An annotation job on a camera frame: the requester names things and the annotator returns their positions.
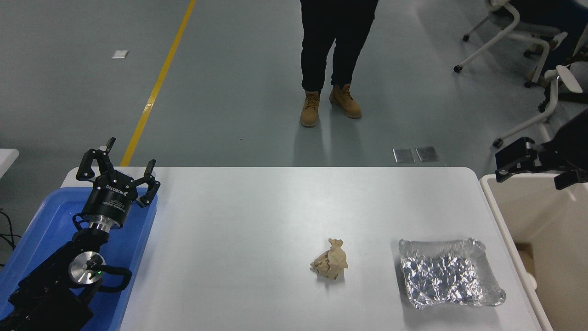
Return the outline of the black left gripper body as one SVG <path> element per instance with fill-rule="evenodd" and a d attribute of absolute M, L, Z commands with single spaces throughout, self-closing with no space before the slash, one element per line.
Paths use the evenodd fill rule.
<path fill-rule="evenodd" d="M 134 179 L 116 171 L 114 177 L 108 174 L 98 176 L 83 207 L 84 223 L 107 222 L 111 228 L 123 228 L 132 203 L 138 197 Z"/>

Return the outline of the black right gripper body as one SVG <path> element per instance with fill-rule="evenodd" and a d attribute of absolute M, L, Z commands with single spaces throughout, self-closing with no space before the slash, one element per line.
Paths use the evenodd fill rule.
<path fill-rule="evenodd" d="M 571 165 L 588 169 L 588 110 L 565 123 L 553 138 L 558 154 Z"/>

